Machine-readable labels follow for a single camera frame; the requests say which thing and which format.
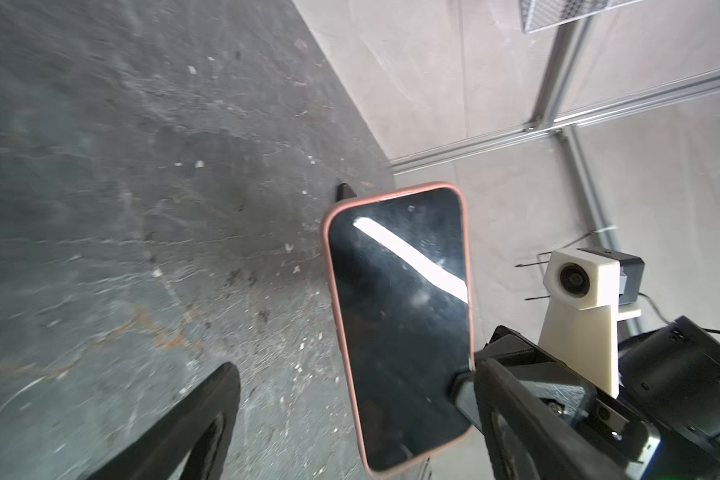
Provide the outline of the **black phone on table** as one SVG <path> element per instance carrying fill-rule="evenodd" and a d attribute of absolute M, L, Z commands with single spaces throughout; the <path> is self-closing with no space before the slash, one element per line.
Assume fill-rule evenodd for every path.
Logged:
<path fill-rule="evenodd" d="M 354 189 L 347 183 L 341 183 L 338 185 L 336 190 L 336 201 L 341 202 L 344 200 L 356 198 L 357 193 L 354 191 Z"/>

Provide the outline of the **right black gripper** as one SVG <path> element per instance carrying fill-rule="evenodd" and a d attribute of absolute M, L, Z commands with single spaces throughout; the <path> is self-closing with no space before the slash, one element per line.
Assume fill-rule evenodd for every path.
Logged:
<path fill-rule="evenodd" d="M 506 327 L 479 352 L 478 365 L 488 359 L 625 479 L 720 479 L 720 342 L 689 318 L 619 344 L 616 398 Z"/>

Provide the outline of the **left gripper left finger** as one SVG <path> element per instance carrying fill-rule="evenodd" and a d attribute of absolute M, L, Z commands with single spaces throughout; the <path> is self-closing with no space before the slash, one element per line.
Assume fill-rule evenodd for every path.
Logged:
<path fill-rule="evenodd" d="M 226 362 L 91 479 L 219 479 L 241 396 L 238 368 Z"/>

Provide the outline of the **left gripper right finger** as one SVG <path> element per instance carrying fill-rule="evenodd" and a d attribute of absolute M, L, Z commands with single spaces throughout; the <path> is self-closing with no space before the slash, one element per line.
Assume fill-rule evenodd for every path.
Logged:
<path fill-rule="evenodd" d="M 457 375 L 452 403 L 484 436 L 496 479 L 625 479 L 494 359 Z"/>

